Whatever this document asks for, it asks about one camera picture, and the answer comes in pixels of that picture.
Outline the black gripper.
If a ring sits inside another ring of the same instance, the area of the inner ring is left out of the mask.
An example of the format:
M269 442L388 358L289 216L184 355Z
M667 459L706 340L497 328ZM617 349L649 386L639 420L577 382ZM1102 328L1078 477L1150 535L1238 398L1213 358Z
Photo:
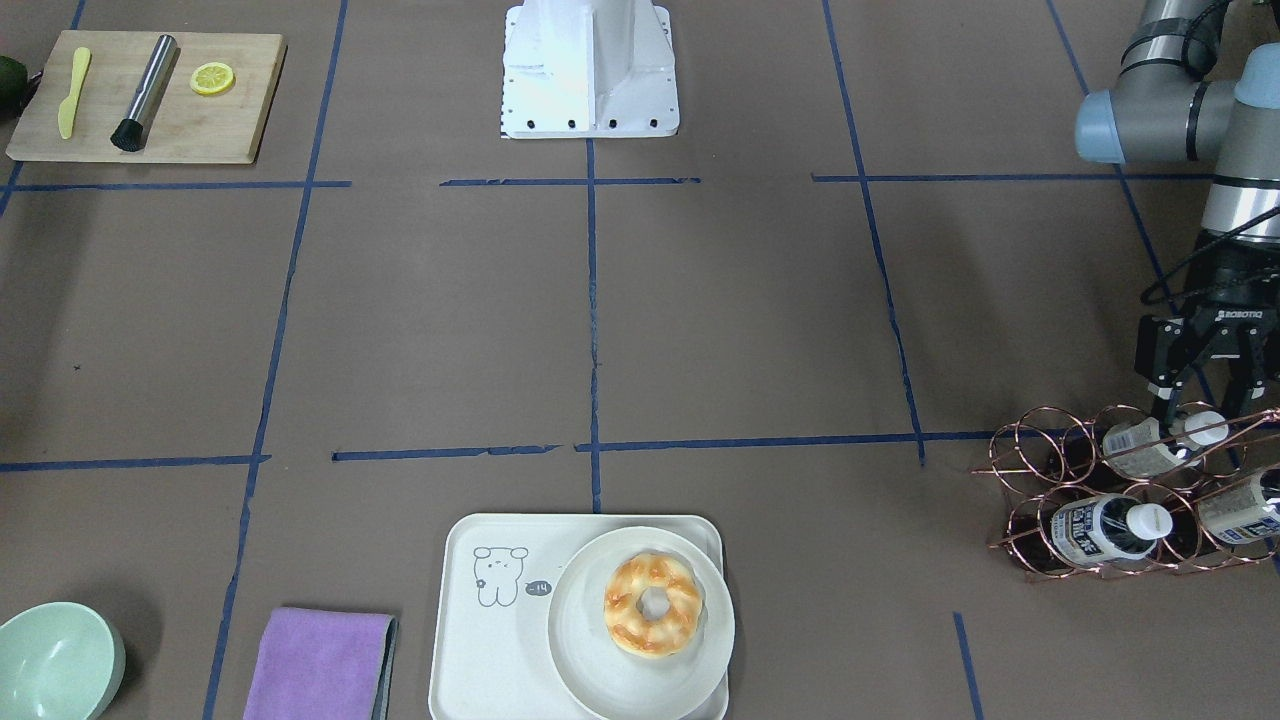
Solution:
M1140 319L1135 372L1155 396L1151 415L1169 433L1187 379L1210 360L1228 361L1226 419L1256 411L1277 374L1277 245L1201 240L1172 316Z

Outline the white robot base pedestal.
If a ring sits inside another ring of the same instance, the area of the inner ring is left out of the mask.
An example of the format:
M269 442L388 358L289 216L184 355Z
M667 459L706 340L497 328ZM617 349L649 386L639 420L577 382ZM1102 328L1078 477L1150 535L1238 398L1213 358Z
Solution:
M524 1L506 12L500 136L664 138L681 115L669 12L653 1Z

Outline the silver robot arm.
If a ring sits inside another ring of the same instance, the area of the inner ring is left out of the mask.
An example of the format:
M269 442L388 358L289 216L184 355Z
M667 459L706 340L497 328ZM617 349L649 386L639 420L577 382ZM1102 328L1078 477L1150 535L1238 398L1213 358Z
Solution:
M1112 88L1085 96L1075 122L1088 160L1210 161L1213 174L1193 250L1140 292L1134 368L1164 436L1188 378L1228 363L1220 404L1245 415L1277 379L1277 45L1256 47L1236 79L1212 79L1226 1L1148 1Z

